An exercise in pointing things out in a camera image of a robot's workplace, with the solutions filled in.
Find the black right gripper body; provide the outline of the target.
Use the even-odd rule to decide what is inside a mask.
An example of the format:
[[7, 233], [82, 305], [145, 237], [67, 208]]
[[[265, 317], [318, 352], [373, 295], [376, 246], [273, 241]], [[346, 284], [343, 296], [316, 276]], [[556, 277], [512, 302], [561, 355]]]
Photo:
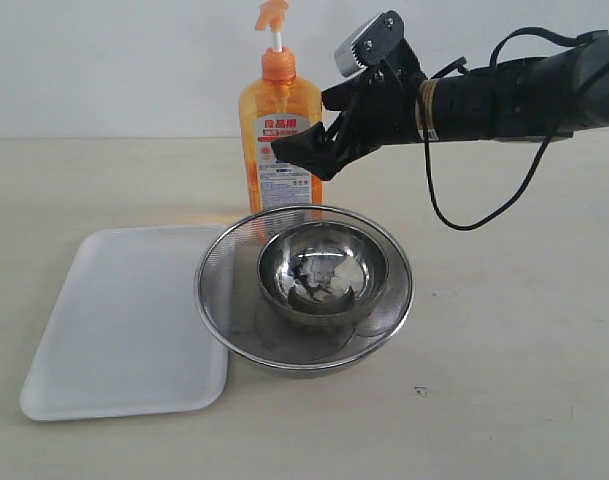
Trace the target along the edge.
[[400, 42], [376, 66], [367, 67], [344, 82], [364, 86], [361, 112], [338, 112], [333, 122], [345, 129], [346, 144], [355, 150], [377, 150], [384, 145], [420, 143], [416, 101], [427, 79], [413, 49]]

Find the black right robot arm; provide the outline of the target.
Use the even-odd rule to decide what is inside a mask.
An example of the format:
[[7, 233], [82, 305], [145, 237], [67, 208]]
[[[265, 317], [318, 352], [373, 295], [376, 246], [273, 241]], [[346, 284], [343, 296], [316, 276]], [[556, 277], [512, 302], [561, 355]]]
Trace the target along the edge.
[[505, 62], [494, 52], [485, 67], [468, 70], [457, 60], [429, 77], [401, 30], [372, 25], [336, 52], [347, 79], [322, 93], [336, 120], [277, 139], [272, 150], [278, 160], [328, 181], [388, 145], [535, 142], [609, 127], [609, 33], [524, 32], [567, 49]]

